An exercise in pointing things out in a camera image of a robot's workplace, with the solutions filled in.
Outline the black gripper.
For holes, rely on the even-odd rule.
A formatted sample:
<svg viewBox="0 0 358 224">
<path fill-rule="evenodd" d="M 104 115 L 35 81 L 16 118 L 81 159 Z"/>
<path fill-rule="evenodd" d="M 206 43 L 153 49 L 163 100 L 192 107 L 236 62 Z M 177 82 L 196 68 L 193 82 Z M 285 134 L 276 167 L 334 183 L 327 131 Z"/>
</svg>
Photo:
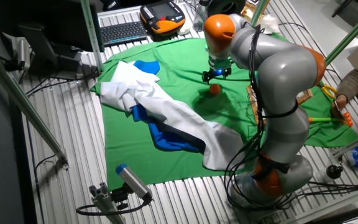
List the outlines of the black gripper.
<svg viewBox="0 0 358 224">
<path fill-rule="evenodd" d="M 213 59 L 209 58 L 209 71 L 204 71 L 202 74 L 202 81 L 209 84 L 209 81 L 214 76 L 222 75 L 224 79 L 226 79 L 232 73 L 232 61 L 230 58 L 223 59 Z"/>
</svg>

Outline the person's hand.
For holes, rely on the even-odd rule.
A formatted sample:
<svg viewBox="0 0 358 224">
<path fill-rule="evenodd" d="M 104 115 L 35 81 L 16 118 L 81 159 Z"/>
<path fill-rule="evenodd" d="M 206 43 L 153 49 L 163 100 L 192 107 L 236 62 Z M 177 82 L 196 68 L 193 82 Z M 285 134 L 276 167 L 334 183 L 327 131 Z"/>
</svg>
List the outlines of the person's hand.
<svg viewBox="0 0 358 224">
<path fill-rule="evenodd" d="M 345 95 L 338 95 L 331 104 L 331 112 L 336 118 L 342 116 L 341 111 L 347 104 L 347 97 Z"/>
</svg>

